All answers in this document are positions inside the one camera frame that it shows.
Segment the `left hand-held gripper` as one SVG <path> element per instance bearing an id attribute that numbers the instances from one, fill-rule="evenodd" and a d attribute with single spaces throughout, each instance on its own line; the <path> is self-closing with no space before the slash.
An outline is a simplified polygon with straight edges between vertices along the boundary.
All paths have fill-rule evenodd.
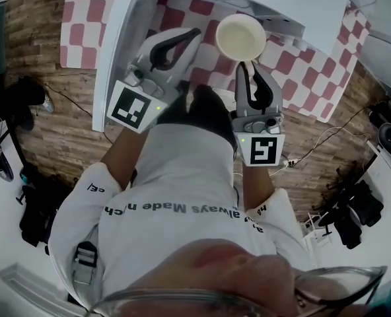
<path id="1" fill-rule="evenodd" d="M 179 97 L 178 83 L 201 43 L 199 28 L 171 28 L 148 37 L 116 81 L 106 115 L 143 133 Z"/>

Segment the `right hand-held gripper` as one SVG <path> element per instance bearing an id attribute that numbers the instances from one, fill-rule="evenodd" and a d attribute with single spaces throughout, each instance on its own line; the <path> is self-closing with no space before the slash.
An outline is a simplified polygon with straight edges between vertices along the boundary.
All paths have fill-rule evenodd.
<path id="1" fill-rule="evenodd" d="M 248 115 L 250 76 L 244 62 L 236 67 L 236 112 L 231 112 L 231 124 L 243 162 L 246 166 L 277 166 L 283 150 L 283 97 L 281 87 L 262 67 L 254 68 L 256 85 L 252 107 L 260 115 Z"/>

